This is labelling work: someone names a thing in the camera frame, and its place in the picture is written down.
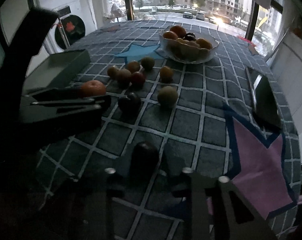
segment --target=car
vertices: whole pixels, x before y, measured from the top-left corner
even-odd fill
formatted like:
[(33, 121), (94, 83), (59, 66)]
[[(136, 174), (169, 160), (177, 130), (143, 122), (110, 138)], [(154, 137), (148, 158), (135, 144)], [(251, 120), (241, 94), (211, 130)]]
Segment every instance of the car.
[(150, 11), (150, 14), (156, 14), (157, 11), (158, 11), (158, 8), (156, 6), (153, 6)]
[(196, 19), (197, 20), (203, 20), (204, 21), (204, 13), (198, 12), (196, 14)]
[(183, 13), (183, 18), (193, 19), (193, 14), (190, 13), (190, 12), (184, 12)]

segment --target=wall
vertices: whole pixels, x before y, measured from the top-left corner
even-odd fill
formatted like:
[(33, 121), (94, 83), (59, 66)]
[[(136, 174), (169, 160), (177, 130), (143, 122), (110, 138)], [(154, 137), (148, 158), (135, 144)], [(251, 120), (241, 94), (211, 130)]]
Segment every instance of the wall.
[[(0, 22), (8, 44), (11, 43), (16, 30), (28, 11), (29, 7), (27, 0), (6, 0), (1, 6)], [(48, 53), (44, 47), (41, 47), (39, 54), (32, 57), (30, 61), (27, 76), (47, 57)]]
[(283, 90), (299, 133), (302, 161), (302, 40), (292, 33), (284, 38), (271, 69)]

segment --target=street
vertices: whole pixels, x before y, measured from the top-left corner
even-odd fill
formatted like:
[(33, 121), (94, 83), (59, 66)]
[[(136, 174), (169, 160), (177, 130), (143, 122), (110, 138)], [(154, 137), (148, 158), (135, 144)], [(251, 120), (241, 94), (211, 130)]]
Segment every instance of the street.
[(150, 17), (154, 20), (162, 20), (162, 21), (172, 21), (172, 22), (180, 22), (180, 23), (186, 23), (186, 24), (196, 24), (202, 27), (206, 27), (209, 29), (219, 30), (221, 32), (233, 35), (233, 36), (242, 36), (245, 37), (245, 31), (242, 29), (239, 29), (237, 27), (228, 25), (228, 24), (213, 24), (206, 21), (196, 20), (195, 16), (193, 16), (193, 19), (186, 19), (182, 17), (181, 13), (172, 13), (172, 12), (158, 12), (156, 15), (151, 15), (149, 13), (146, 13), (147, 17)]

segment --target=fruit bowl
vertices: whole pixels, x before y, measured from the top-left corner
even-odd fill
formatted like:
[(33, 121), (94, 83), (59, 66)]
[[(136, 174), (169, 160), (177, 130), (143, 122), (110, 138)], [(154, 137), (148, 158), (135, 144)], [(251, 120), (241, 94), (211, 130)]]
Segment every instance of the fruit bowl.
[(161, 49), (165, 51), (169, 58), (186, 64), (199, 64), (207, 62), (214, 57), (219, 46), (219, 42), (211, 35), (186, 29), (187, 33), (194, 33), (197, 39), (203, 38), (212, 44), (212, 49), (201, 49), (188, 44), (180, 43), (176, 40), (163, 38), (163, 33), (169, 31), (171, 27), (172, 26), (169, 26), (159, 33)]

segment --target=table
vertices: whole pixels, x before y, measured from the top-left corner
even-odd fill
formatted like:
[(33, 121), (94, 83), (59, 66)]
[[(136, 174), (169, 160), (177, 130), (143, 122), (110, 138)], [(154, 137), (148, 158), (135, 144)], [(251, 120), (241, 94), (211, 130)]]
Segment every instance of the table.
[[(70, 175), (94, 175), (110, 159), (123, 155), (128, 143), (143, 140), (151, 141), (160, 155), (165, 144), (169, 144), (177, 156), (184, 158), (187, 166), (203, 175), (217, 177), (226, 173), (232, 167), (232, 153), (223, 112), (217, 108), (227, 103), (260, 129), (252, 119), (245, 66), (253, 67), (269, 78), (288, 146), (283, 173), (296, 197), (299, 195), (301, 165), (297, 131), (285, 97), (263, 58), (252, 56), (247, 43), (239, 38), (188, 24), (183, 27), (209, 33), (220, 42), (216, 56), (199, 65), (184, 65), (162, 58), (155, 53), (159, 44), (158, 33), (173, 24), (154, 20), (117, 23), (87, 35), (69, 48), (86, 49), (91, 56), (91, 63), (70, 85), (99, 80), (107, 86), (112, 104), (103, 114), (101, 127), (40, 150), (37, 174), (46, 195), (52, 194)], [(126, 60), (135, 59), (132, 53), (124, 53), (132, 46), (145, 48), (146, 53), (155, 56), (156, 60), (144, 87), (136, 91), (142, 98), (142, 109), (138, 116), (127, 118), (121, 115), (116, 102), (131, 88), (118, 88), (115, 81), (109, 80), (107, 68), (110, 65), (121, 68)], [(165, 85), (159, 82), (159, 69), (164, 65), (174, 69), (171, 85), (179, 93), (177, 106), (172, 110), (161, 110), (156, 97), (158, 90)], [(271, 134), (265, 130), (261, 133), (265, 137)], [(164, 175), (160, 166), (149, 183), (141, 185), (141, 192), (129, 190), (123, 199), (114, 199), (117, 239), (181, 239), (182, 222), (162, 214), (164, 208), (181, 201), (168, 192)], [(293, 208), (268, 221), (280, 239), (285, 238), (295, 215), (296, 208)]]

